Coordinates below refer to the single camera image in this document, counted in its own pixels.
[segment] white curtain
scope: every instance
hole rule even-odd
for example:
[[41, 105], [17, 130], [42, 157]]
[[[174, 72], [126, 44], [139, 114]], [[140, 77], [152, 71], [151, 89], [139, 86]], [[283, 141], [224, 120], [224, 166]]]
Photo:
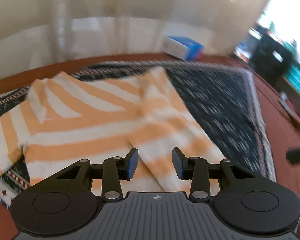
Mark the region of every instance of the white curtain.
[[230, 53], [268, 0], [0, 0], [0, 78], [84, 57], [159, 52], [167, 35]]

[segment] folded towel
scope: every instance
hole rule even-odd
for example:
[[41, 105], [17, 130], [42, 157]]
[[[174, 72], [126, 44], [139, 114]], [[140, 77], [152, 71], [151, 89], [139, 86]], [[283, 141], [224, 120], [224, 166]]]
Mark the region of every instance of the folded towel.
[[[139, 150], [139, 165], [132, 181], [121, 182], [124, 193], [189, 191], [190, 182], [174, 171], [174, 147], [210, 163], [224, 158], [161, 67], [89, 83], [61, 72], [34, 81], [27, 99], [0, 117], [0, 176], [23, 154], [31, 185], [79, 159], [102, 163], [132, 147]], [[100, 195], [100, 180], [92, 192]]]

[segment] black mechanical arm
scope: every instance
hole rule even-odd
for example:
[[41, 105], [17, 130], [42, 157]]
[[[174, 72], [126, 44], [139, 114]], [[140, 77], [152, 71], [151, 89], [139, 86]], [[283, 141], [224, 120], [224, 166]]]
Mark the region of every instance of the black mechanical arm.
[[[103, 164], [79, 160], [23, 191], [11, 204], [21, 239], [298, 239], [293, 230], [300, 200], [290, 190], [230, 160], [209, 164], [185, 157], [179, 148], [172, 162], [185, 192], [128, 192], [120, 180], [130, 180], [138, 165], [138, 150]], [[101, 196], [90, 191], [92, 179], [102, 179]], [[209, 179], [220, 192], [210, 195]]]

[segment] patterned blanket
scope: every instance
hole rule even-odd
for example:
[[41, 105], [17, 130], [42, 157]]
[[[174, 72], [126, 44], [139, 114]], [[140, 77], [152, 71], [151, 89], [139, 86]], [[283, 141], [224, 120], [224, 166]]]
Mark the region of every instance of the patterned blanket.
[[[276, 181], [271, 148], [249, 70], [183, 61], [105, 62], [72, 76], [81, 81], [119, 78], [163, 66], [189, 112], [229, 159]], [[25, 99], [29, 87], [0, 95], [0, 116]], [[30, 186], [24, 160], [0, 177], [0, 202]]]

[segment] tissue box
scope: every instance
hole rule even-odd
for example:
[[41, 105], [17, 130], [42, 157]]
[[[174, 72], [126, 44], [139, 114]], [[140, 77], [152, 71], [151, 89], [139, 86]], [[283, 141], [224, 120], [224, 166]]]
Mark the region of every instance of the tissue box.
[[169, 36], [163, 40], [162, 51], [182, 60], [195, 60], [204, 46], [187, 37]]

